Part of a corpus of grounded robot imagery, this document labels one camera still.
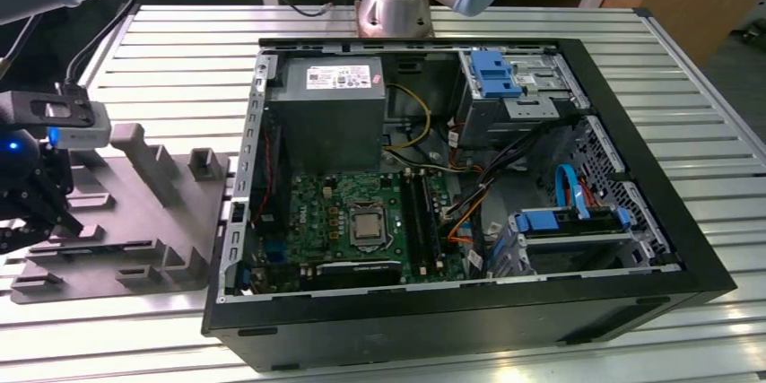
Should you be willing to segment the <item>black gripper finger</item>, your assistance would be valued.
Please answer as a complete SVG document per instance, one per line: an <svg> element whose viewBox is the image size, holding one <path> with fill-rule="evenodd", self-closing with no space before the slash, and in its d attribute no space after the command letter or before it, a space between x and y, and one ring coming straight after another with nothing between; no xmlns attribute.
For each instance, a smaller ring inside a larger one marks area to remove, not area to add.
<svg viewBox="0 0 766 383"><path fill-rule="evenodd" d="M1 254L12 253L45 241L54 223L37 216L1 216Z"/></svg>
<svg viewBox="0 0 766 383"><path fill-rule="evenodd" d="M40 148L40 163L33 178L40 193L40 217L58 230L56 236L77 237L82 224L69 213L66 196L74 187L66 150Z"/></svg>

